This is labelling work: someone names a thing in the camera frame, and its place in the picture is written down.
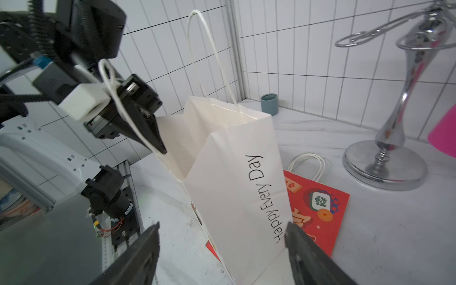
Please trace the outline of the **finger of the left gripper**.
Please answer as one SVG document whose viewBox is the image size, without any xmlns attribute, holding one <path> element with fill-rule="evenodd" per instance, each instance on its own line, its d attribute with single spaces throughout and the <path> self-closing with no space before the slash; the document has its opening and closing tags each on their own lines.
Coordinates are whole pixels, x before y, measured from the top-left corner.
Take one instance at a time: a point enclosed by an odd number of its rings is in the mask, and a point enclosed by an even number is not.
<svg viewBox="0 0 456 285">
<path fill-rule="evenodd" d="M 167 153 L 153 114 L 144 115 L 139 104 L 129 101 L 123 104 L 123 116 L 139 143 L 152 152 Z"/>
</svg>

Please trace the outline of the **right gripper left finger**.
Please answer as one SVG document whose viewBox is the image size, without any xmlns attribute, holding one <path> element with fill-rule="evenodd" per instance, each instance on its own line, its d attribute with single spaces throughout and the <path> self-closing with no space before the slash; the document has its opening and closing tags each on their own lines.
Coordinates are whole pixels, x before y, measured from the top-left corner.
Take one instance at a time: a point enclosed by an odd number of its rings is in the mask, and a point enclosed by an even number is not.
<svg viewBox="0 0 456 285">
<path fill-rule="evenodd" d="M 150 226 L 92 285 L 150 285 L 160 253 L 160 223 Z"/>
</svg>

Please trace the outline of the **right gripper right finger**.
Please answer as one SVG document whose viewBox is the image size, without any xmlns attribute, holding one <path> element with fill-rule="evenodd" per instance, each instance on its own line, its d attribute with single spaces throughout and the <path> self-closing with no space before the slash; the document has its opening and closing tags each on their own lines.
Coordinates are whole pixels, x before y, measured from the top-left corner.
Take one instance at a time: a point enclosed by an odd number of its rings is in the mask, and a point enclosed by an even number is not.
<svg viewBox="0 0 456 285">
<path fill-rule="evenodd" d="M 356 285 L 298 225 L 289 222 L 285 246 L 297 285 Z"/>
</svg>

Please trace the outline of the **red printed paper bag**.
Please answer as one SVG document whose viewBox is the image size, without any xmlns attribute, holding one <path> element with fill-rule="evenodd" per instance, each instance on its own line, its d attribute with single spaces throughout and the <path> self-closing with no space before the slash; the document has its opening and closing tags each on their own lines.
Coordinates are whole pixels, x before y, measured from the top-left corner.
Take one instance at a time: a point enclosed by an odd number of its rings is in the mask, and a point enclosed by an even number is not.
<svg viewBox="0 0 456 285">
<path fill-rule="evenodd" d="M 271 260 L 284 246 L 288 222 L 332 253 L 347 193 L 283 171 L 276 154 L 248 152 L 236 160 L 214 166 L 195 201 L 225 260 Z"/>
</svg>

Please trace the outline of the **white Happy Every Day bag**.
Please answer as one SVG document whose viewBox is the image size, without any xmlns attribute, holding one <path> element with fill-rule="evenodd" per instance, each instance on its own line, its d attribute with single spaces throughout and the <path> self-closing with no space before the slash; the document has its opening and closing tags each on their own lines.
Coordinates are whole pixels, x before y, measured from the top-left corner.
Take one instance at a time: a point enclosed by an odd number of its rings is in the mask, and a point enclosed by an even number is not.
<svg viewBox="0 0 456 285">
<path fill-rule="evenodd" d="M 121 103 L 109 61 L 98 68 L 122 118 L 183 186 L 232 281 L 253 284 L 284 249 L 292 221 L 272 117 L 236 96 L 192 96 L 181 115 L 157 119 L 160 150 Z"/>
</svg>

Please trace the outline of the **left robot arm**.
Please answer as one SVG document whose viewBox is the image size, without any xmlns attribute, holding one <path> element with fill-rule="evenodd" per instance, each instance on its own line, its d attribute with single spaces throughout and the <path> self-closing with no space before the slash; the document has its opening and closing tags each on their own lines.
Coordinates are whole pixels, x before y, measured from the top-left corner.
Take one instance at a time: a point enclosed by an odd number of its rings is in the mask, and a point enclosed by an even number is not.
<svg viewBox="0 0 456 285">
<path fill-rule="evenodd" d="M 152 59 L 146 52 L 146 46 L 150 45 L 152 50 L 156 50 L 158 46 L 152 39 L 152 30 L 147 28 L 151 22 L 147 20 L 143 11 L 145 2 L 117 1 L 117 4 L 127 14 L 126 36 L 123 38 L 117 58 L 112 59 L 111 63 L 122 76 L 128 77 L 132 73 L 137 73 L 142 79 L 147 80 L 151 87 L 155 87 L 158 81 L 163 81 L 168 76 L 165 70 L 149 72 L 146 69 Z M 29 103 L 27 109 L 28 118 L 38 127 L 103 165 L 115 166 L 124 160 L 135 163 L 150 154 L 150 151 L 140 143 L 124 135 L 113 140 L 94 138 L 81 122 L 71 119 L 52 102 Z M 6 148 L 1 149 L 1 154 L 57 200 L 72 191 L 65 179 L 26 156 Z"/>
</svg>

